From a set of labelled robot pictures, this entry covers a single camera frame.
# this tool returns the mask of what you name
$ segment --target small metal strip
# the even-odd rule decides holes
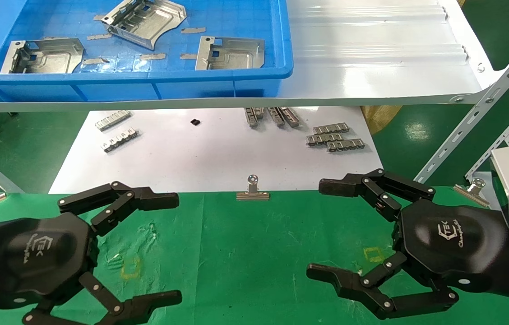
[[[326,134],[326,133],[335,133],[335,132],[349,132],[350,128],[347,123],[337,123],[337,124],[329,124],[322,125],[320,127],[314,127],[314,134]]]

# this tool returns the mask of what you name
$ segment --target perforated metal bracket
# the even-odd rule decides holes
[[[509,146],[509,126],[497,137],[493,144],[489,146],[489,149],[481,155],[479,160],[473,164],[473,167],[465,173],[465,179],[467,179],[467,181],[472,181],[473,173],[477,172],[477,169],[491,156],[491,151],[497,149],[502,142],[505,142],[507,146]]]
[[[479,123],[487,112],[498,102],[498,100],[509,89],[509,65],[500,78],[486,91],[471,95],[456,96],[451,99],[452,103],[477,103],[465,115],[459,125],[451,132],[440,148],[433,154],[429,161],[415,176],[415,181],[424,183],[445,161],[469,132]]]

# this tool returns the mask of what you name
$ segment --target metal clip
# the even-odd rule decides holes
[[[313,132],[315,134],[326,134],[326,133],[335,133],[335,132],[349,132],[350,128],[347,123],[337,123],[337,124],[329,124],[323,125],[320,127],[314,127]]]
[[[259,183],[259,177],[257,175],[250,175],[247,179],[249,183],[248,192],[239,192],[236,194],[237,201],[268,201],[270,198],[269,193],[259,192],[257,184]]]
[[[455,190],[455,192],[463,194],[473,202],[487,208],[489,206],[489,202],[479,196],[479,193],[481,192],[481,189],[483,189],[483,187],[485,187],[485,181],[480,178],[474,178],[471,181],[471,185],[469,185],[469,187],[465,188],[464,186],[461,185],[455,185],[453,186],[453,189]]]

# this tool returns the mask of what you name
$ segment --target workbench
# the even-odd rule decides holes
[[[61,197],[11,194],[0,202],[0,221],[54,217]],[[449,187],[438,187],[434,202],[472,204]],[[378,324],[305,270],[315,262],[367,272],[392,254],[392,228],[361,198],[276,191],[268,202],[238,202],[233,192],[183,193],[180,207],[135,212],[100,238],[94,275],[120,300],[181,290],[182,304],[156,310],[154,325]],[[426,288],[401,272],[382,290],[396,296]],[[509,298],[458,292],[448,312],[384,323],[509,324]],[[0,325],[21,324],[29,309],[0,311]],[[93,324],[105,312],[83,290],[52,315]]]

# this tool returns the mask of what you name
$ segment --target table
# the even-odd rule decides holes
[[[114,112],[92,111],[49,193],[77,193],[116,180],[158,192],[246,191],[250,174],[258,175],[262,191],[315,190],[321,178],[382,168],[359,107],[292,109],[301,120],[296,129],[278,128],[268,113],[252,129],[237,107],[132,111],[131,118],[104,132],[94,123]],[[351,128],[345,138],[362,138],[366,148],[329,153],[325,146],[305,145],[312,127],[341,122]],[[140,136],[102,151],[103,142],[128,128]]]
[[[13,194],[0,202],[0,221],[55,216],[60,197]],[[437,188],[435,202],[471,204],[448,187]],[[391,255],[391,230],[360,198],[277,191],[269,202],[237,202],[234,193],[181,194],[180,207],[135,212],[101,238],[94,275],[121,300],[181,290],[182,304],[155,311],[153,325],[374,325],[380,321],[362,305],[337,298],[305,269],[315,262],[368,271]],[[401,272],[383,290],[425,288]],[[509,298],[459,294],[448,312],[382,323],[509,324]],[[0,311],[0,325],[20,324],[29,309]],[[104,309],[83,290],[52,314],[93,324]]]

